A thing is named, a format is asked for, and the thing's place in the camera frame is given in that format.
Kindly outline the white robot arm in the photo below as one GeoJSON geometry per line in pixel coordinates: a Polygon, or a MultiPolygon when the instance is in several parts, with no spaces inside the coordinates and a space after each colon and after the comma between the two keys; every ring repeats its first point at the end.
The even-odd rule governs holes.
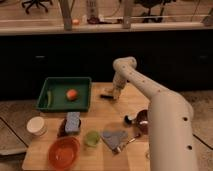
{"type": "Polygon", "coordinates": [[[119,98],[129,81],[150,100],[150,171],[199,171],[191,126],[192,106],[179,93],[139,73],[136,66],[134,57],[113,62],[113,98],[119,98]]]}

